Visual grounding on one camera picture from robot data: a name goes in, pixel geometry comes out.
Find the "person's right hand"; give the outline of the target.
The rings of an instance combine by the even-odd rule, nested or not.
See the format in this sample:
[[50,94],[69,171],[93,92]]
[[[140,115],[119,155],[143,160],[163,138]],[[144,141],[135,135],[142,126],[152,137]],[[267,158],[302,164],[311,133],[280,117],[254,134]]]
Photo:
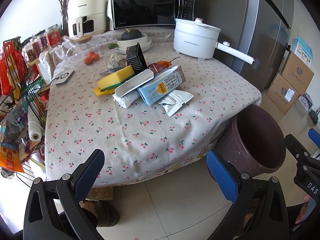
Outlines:
[[297,216],[296,220],[295,220],[295,224],[299,224],[301,223],[305,216],[306,216],[306,210],[307,210],[307,206],[310,200],[310,196],[308,194],[306,194],[303,198],[305,200],[304,205],[302,206],[299,215]]

